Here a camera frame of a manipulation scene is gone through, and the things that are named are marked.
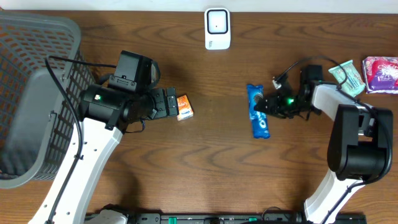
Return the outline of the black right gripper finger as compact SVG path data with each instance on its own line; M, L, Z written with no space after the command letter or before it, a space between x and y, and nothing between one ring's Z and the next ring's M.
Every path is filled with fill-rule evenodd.
M258 106L270 106L274 104L274 97L273 96L257 96L256 97L256 104Z
M254 110L265 114L271 114L271 109L268 107L268 105L257 104L254 107Z

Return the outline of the orange small box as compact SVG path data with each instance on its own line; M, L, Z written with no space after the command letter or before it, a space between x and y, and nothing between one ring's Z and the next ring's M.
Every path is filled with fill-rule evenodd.
M177 103L178 103L178 112L179 112L177 116L178 121L182 121L193 117L194 112L187 95L179 96L177 98Z

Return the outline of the blue snack wrapper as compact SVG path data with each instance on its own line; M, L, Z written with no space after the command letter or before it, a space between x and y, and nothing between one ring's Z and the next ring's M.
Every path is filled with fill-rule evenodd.
M249 100L249 119L252 125L252 135L255 139L269 139L270 133L267 124L267 116L263 112L256 111L254 107L263 99L262 85L246 85Z

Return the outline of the teal snack packet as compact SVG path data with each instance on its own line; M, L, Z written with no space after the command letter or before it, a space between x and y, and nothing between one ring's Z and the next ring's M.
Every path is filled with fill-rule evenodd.
M341 89L352 97L364 91L366 85L355 68L353 60L330 68L328 71L334 76L337 82L341 84Z

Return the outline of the purple snack pack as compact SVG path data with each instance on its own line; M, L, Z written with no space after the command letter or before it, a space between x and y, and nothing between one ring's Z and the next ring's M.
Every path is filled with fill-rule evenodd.
M397 57L366 57L362 68L367 94L397 94Z

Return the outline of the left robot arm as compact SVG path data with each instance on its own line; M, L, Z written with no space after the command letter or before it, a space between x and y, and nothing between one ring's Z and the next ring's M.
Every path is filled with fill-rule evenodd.
M75 125L55 180L31 223L84 223L88 204L110 155L130 124L179 114L175 88L159 88L158 63L123 50L115 72L92 84L73 107L63 88Z

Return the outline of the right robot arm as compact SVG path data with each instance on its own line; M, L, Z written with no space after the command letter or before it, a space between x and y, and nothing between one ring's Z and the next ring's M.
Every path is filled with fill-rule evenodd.
M391 110L375 108L344 93L323 78L320 65L300 72L297 95L282 74L273 79L276 91L256 97L254 110L280 119L302 112L326 114L333 121L327 150L328 171L304 202L303 220L334 223L344 204L365 185L379 181L392 165Z

